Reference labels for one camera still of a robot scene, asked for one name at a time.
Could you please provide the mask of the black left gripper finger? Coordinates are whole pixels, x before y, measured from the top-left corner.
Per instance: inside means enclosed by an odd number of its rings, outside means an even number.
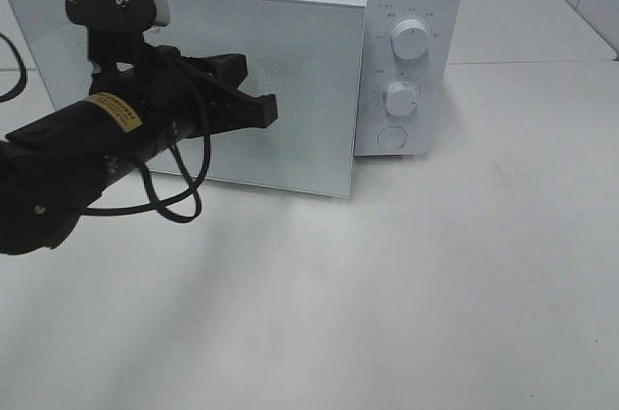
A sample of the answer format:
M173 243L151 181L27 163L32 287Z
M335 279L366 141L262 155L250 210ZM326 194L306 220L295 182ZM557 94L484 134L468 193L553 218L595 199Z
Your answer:
M208 133L266 129L277 120L274 94L252 97L245 93L217 95L207 102Z
M183 57L182 60L190 73L217 79L233 88L238 88L248 76L247 57L241 53Z

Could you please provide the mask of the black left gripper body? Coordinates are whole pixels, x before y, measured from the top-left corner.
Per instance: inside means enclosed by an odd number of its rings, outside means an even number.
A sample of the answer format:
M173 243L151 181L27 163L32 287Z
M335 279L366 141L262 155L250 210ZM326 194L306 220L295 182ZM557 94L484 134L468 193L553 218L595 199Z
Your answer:
M183 56L150 46L129 69L103 65L92 75L86 102L96 116L93 149L119 159L152 159L190 138L211 156L211 57Z

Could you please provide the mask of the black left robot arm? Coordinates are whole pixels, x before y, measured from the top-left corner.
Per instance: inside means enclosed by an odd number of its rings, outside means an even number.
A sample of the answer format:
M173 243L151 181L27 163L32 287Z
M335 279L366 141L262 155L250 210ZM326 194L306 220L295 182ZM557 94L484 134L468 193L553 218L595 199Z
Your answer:
M149 47L126 70L97 73L90 94L6 135L1 143L1 250L22 255L62 244L83 216L150 211L174 222L172 205L197 197L210 155L168 198L156 194L148 162L179 156L182 140L265 129L278 117L274 95L240 89L242 54L185 57Z

